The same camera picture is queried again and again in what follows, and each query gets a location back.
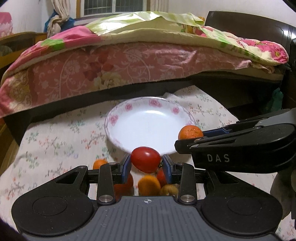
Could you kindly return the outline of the small orange mandarin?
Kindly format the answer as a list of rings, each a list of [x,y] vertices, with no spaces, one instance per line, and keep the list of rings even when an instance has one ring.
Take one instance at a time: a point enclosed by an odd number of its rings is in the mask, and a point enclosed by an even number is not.
[[[93,163],[93,170],[99,169],[102,165],[107,164],[107,160],[106,159],[97,159],[94,163]]]

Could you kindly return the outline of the dark bed frame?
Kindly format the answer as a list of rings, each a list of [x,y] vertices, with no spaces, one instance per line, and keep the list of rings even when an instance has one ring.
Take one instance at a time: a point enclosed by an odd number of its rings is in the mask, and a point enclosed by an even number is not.
[[[13,138],[19,144],[32,122],[44,121],[59,114],[107,100],[141,96],[163,96],[165,93],[195,85],[220,102],[239,119],[265,112],[274,90],[282,89],[284,80],[265,80],[227,72],[200,73],[183,79],[138,83],[115,87],[55,101],[37,108],[4,117]]]

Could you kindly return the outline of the wooden cabinet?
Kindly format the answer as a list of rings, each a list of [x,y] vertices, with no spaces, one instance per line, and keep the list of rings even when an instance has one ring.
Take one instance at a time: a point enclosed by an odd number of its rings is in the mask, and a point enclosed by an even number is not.
[[[36,32],[22,32],[1,37],[1,48],[11,50],[10,53],[1,56],[1,69],[11,65],[23,51],[46,38],[47,33]]]

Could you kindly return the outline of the knotted curtain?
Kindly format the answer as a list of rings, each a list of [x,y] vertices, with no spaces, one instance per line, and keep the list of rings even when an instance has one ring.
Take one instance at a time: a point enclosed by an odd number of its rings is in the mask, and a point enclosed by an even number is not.
[[[70,17],[69,0],[52,0],[53,13],[45,23],[44,32],[52,37],[60,32],[74,27],[75,20]]]

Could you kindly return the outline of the small red tomato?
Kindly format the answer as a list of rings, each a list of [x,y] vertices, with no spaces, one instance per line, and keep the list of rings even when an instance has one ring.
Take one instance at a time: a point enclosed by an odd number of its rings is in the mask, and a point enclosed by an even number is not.
[[[116,201],[119,201],[123,196],[133,196],[134,189],[132,175],[128,175],[128,179],[124,184],[114,184],[113,187]]]
[[[158,171],[157,171],[157,179],[161,185],[161,187],[167,185],[167,182],[166,182],[166,178],[165,178],[165,174],[164,174],[164,171],[163,171],[163,168],[159,168]]]

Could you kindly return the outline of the large red tomato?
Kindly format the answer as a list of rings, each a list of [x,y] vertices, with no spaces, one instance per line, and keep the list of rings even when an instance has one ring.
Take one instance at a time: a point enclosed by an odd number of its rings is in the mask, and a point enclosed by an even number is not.
[[[130,154],[132,164],[144,173],[154,173],[161,162],[160,154],[150,147],[138,147]]]

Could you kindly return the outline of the floral white tablecloth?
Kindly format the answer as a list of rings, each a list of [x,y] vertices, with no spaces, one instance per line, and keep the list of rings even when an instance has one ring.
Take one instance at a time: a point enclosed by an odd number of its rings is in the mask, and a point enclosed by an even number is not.
[[[193,115],[202,130],[210,130],[231,123],[237,118],[213,97],[195,86],[165,93],[164,97],[178,103]],[[57,176],[80,165],[92,169],[96,159],[108,162],[121,161],[125,153],[112,145],[104,131],[104,121],[108,112],[122,100],[105,101],[86,108],[60,114],[53,119],[31,124],[26,130],[16,154],[15,161],[1,175],[1,219],[13,229],[16,226],[11,216],[15,200],[22,194],[51,181]],[[274,174],[234,174],[236,177],[269,192]],[[116,216],[117,210],[104,210],[99,226],[92,234],[102,240],[205,240],[201,231],[194,227],[196,219],[188,215],[183,206],[176,214],[171,207],[154,207],[142,204],[128,204],[131,215]]]

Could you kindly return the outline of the window with grille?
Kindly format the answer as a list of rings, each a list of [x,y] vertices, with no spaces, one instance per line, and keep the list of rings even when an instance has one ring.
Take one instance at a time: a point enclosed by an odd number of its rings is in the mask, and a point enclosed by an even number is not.
[[[113,15],[134,11],[168,11],[169,1],[162,0],[82,0],[76,1],[76,18]]]

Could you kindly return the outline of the dark wooden headboard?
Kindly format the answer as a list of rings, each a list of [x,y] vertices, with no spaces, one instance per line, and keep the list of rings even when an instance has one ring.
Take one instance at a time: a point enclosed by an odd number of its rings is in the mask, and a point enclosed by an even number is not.
[[[206,26],[229,32],[237,37],[268,40],[281,44],[288,51],[295,43],[295,27],[289,24],[245,13],[230,11],[208,12]]]

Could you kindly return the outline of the pink cloth covered box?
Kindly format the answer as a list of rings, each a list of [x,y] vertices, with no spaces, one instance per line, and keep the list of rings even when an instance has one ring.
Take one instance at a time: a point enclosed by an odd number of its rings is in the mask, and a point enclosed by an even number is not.
[[[8,12],[0,12],[0,38],[13,34],[12,17]]]

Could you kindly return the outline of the brown longan fruit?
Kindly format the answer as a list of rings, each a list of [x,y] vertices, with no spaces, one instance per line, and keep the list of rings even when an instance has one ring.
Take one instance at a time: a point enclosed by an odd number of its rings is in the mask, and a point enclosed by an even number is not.
[[[159,192],[160,196],[178,196],[179,193],[179,186],[178,184],[167,184],[164,185]]]

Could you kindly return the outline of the white floral plate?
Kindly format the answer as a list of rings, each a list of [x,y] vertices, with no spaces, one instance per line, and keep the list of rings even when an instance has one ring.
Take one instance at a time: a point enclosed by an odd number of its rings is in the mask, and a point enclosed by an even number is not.
[[[110,142],[126,153],[150,147],[160,155],[173,154],[179,131],[194,125],[191,113],[162,97],[138,97],[115,106],[106,116],[104,128]]]

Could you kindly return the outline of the pink floral quilt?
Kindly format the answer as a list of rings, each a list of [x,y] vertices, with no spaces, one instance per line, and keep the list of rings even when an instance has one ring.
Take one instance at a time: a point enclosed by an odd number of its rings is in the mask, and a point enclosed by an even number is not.
[[[139,11],[100,18],[22,52],[1,79],[1,117],[123,85],[288,62],[276,42],[205,26],[192,14]]]

